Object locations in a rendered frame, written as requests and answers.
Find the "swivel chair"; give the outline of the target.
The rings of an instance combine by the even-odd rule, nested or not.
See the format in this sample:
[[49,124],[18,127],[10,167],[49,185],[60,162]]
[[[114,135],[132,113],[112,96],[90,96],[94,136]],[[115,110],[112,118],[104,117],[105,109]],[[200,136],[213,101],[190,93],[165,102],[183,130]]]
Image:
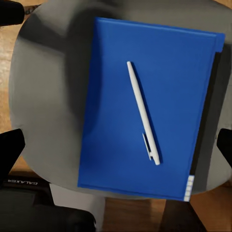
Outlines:
[[191,196],[232,178],[217,147],[232,130],[232,9],[216,0],[0,0],[0,27],[23,23],[9,72],[12,130],[21,129],[23,160],[51,184],[108,198],[153,200],[78,187],[95,17],[226,34]]

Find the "folder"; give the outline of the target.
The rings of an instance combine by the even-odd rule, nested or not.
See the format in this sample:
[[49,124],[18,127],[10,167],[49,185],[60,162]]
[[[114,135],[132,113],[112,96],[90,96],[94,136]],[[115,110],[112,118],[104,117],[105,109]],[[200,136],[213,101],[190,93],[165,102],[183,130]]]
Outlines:
[[[95,17],[78,187],[189,203],[225,37]],[[147,152],[129,61],[159,165]]]

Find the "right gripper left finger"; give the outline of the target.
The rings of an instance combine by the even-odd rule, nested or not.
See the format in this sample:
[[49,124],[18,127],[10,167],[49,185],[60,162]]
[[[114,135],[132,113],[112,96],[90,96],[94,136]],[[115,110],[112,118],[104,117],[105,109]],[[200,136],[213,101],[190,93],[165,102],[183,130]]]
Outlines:
[[0,187],[25,147],[21,129],[0,134]]

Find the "pen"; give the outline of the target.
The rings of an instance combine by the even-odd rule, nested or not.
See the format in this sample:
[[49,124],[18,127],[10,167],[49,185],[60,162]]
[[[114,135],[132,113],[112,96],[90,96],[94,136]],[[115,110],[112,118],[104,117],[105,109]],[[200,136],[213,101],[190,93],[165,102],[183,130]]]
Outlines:
[[134,71],[130,61],[127,63],[127,66],[128,66],[128,70],[129,70],[131,84],[132,84],[134,94],[135,94],[135,97],[136,97],[136,100],[138,103],[138,107],[140,110],[141,118],[142,118],[142,121],[143,121],[143,124],[145,127],[146,136],[147,136],[149,146],[151,149],[151,153],[149,153],[149,150],[147,152],[148,152],[150,160],[151,160],[151,156],[153,156],[153,159],[155,160],[155,164],[159,165],[160,164],[159,154],[158,154],[158,151],[157,151],[154,139],[153,139],[153,134],[152,134],[152,131],[150,128],[150,123],[149,123],[149,119],[148,119],[147,112],[145,109],[142,93],[141,93],[141,90],[140,90],[140,87],[138,84],[138,80],[137,80],[137,77],[135,75],[135,71]]

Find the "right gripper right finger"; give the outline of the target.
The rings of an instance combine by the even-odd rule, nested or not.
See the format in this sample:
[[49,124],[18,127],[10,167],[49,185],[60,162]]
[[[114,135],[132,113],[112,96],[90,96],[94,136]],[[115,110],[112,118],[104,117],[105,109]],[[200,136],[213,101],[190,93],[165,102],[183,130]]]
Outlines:
[[218,134],[217,147],[232,167],[232,130],[222,128]]

